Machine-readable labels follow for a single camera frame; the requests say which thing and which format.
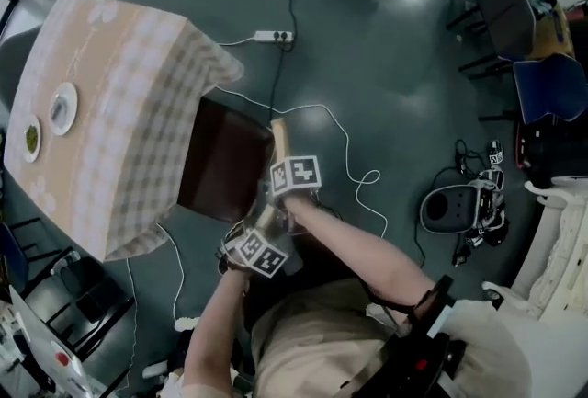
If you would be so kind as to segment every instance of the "red dot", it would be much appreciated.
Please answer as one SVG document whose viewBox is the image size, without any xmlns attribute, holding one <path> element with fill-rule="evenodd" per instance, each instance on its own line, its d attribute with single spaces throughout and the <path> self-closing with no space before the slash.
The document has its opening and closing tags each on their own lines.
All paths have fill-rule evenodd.
<svg viewBox="0 0 588 398">
<path fill-rule="evenodd" d="M 416 362 L 416 365 L 414 366 L 418 371 L 422 372 L 423 370 L 426 369 L 428 362 L 426 361 L 425 358 L 421 358 L 420 360 L 418 360 Z"/>
<path fill-rule="evenodd" d="M 70 363 L 70 358 L 68 358 L 67 355 L 63 354 L 62 352 L 55 354 L 55 359 L 64 367 L 67 367 L 67 365 Z"/>
</svg>

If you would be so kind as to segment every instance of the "green floor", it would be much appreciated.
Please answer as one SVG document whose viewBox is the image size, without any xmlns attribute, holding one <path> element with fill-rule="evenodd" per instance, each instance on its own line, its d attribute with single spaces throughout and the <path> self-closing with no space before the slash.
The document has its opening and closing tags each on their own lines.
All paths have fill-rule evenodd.
<svg viewBox="0 0 588 398">
<path fill-rule="evenodd" d="M 23 0 L 8 35 L 39 24 L 55 0 Z M 188 17 L 218 42 L 236 41 L 256 30 L 291 29 L 288 0 L 126 0 L 159 7 Z M 464 139 L 482 150 L 493 138 L 507 148 L 507 216 L 511 221 L 506 242 L 483 246 L 457 269 L 450 264 L 455 238 L 420 233 L 427 255 L 424 270 L 434 279 L 449 274 L 454 293 L 478 298 L 484 279 L 503 282 L 520 255 L 534 204 L 514 166 L 513 125 L 481 126 L 479 114 L 514 108 L 509 79 L 471 83 L 458 66 L 480 55 L 481 43 L 458 40 L 447 32 L 449 0 L 296 0 L 299 41 L 285 60 L 276 96 L 278 108 L 323 103 L 340 120 L 351 138 L 352 176 L 369 169 L 381 171 L 375 186 L 362 188 L 361 199 L 390 220 L 386 239 L 418 259 L 413 245 L 413 217 L 423 192 L 436 171 L 452 163 L 453 145 Z M 464 0 L 457 0 L 463 7 Z M 234 89 L 266 102 L 277 65 L 275 47 L 249 44 L 232 52 L 245 65 L 245 77 Z M 213 91 L 213 99 L 266 120 L 266 111 L 237 97 Z M 373 233 L 382 221 L 360 208 L 355 184 L 345 176 L 345 139 L 326 113 L 304 110 L 287 118 L 294 153 L 318 154 L 323 175 L 322 200 L 337 208 L 344 219 Z M 6 213 L 10 222 L 36 215 L 38 210 L 6 175 Z M 46 246 L 70 241 L 46 223 L 25 228 L 21 242 L 41 240 Z M 213 253 L 227 226 L 187 210 L 175 210 L 165 227 L 182 253 L 187 280 L 178 303 L 180 315 L 202 311 L 218 280 Z M 130 375 L 130 389 L 147 388 L 142 368 L 167 354 L 175 342 L 172 303 L 180 280 L 170 244 L 130 261 L 136 281 L 138 345 Z M 124 262 L 106 268 L 130 292 Z M 60 305 L 51 289 L 39 289 L 34 306 L 48 317 Z M 132 344 L 132 313 L 121 321 L 91 357 L 88 369 L 101 381 L 111 381 L 128 366 Z"/>
</svg>

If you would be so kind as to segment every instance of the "white power strip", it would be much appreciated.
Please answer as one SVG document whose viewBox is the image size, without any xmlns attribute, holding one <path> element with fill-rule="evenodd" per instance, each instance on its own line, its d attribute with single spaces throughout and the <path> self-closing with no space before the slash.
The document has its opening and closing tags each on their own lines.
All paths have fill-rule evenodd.
<svg viewBox="0 0 588 398">
<path fill-rule="evenodd" d="M 281 30 L 257 30 L 254 40 L 259 43 L 292 43 L 294 34 Z"/>
</svg>

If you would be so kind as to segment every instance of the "beige shirt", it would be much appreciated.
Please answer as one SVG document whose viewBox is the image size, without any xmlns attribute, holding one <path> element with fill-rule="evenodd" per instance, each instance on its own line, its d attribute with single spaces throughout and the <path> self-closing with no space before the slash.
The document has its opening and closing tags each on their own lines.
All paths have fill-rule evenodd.
<svg viewBox="0 0 588 398">
<path fill-rule="evenodd" d="M 355 279 L 294 293 L 252 331 L 258 398 L 331 398 L 379 352 L 390 331 L 365 316 L 369 303 Z M 530 371 L 489 303 L 459 301 L 444 331 L 468 343 L 454 380 L 468 397 L 530 396 Z M 229 398 L 186 387 L 184 398 Z"/>
</svg>

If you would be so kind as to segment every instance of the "brown chair seat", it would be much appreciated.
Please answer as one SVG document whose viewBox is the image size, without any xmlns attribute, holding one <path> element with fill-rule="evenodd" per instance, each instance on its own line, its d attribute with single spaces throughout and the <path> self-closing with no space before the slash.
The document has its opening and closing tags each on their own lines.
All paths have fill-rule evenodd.
<svg viewBox="0 0 588 398">
<path fill-rule="evenodd" d="M 242 220 L 255 202 L 273 151 L 270 130 L 202 98 L 177 203 L 224 222 Z"/>
</svg>

